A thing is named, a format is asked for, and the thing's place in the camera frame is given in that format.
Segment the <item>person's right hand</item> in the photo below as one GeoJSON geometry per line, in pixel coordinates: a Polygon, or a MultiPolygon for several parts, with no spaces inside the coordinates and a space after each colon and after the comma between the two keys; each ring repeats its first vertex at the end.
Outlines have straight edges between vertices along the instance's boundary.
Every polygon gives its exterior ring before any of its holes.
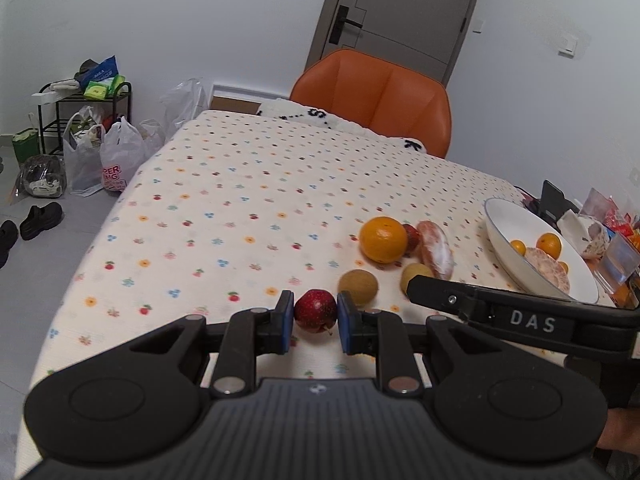
{"type": "Polygon", "coordinates": [[[597,447],[640,455],[640,410],[638,408],[608,410],[608,418],[597,447]]]}

